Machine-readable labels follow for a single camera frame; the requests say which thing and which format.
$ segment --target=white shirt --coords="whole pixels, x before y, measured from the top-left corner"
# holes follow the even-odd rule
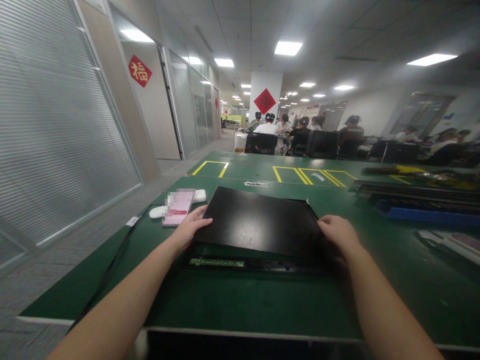
[[[257,128],[253,131],[254,133],[261,133],[261,134],[277,134],[277,127],[273,125],[271,122],[266,122],[262,125],[258,125]]]
[[[447,146],[449,144],[457,144],[457,140],[447,140],[447,141],[442,141],[442,142],[436,142],[431,146],[430,152],[432,154],[435,154],[438,150],[440,150],[441,148],[443,148],[444,146]]]
[[[309,123],[306,128],[310,130],[322,130],[322,127],[320,125],[318,124],[314,125],[313,123]]]

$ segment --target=gray floor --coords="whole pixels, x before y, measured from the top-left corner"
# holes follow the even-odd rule
[[[59,343],[68,327],[25,323],[15,318],[55,284],[132,216],[169,188],[212,150],[233,151],[233,131],[195,153],[191,159],[158,160],[161,176],[145,184],[102,214],[1,273],[0,359],[44,359]]]

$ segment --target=forearm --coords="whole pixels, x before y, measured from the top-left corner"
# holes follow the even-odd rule
[[[440,352],[399,298],[368,252],[347,252],[358,317],[379,360],[442,359]]]
[[[48,359],[122,359],[178,253],[173,242],[165,240],[78,323]]]

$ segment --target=ceiling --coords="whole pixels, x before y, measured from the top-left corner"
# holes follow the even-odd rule
[[[345,95],[337,85],[480,84],[480,5],[473,0],[159,1],[219,70],[221,98],[231,104],[232,95],[250,102],[240,85],[250,84],[251,71],[283,72],[281,94],[298,92],[310,102],[316,93],[325,100]],[[303,46],[296,56],[275,55],[280,40]],[[406,65],[433,53],[460,56]],[[217,67],[214,58],[231,58],[235,67]],[[316,85],[305,89],[302,82]]]

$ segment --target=black panel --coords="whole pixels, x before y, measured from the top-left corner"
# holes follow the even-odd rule
[[[315,214],[302,201],[218,186],[203,217],[213,222],[199,229],[194,241],[306,259],[328,251]]]

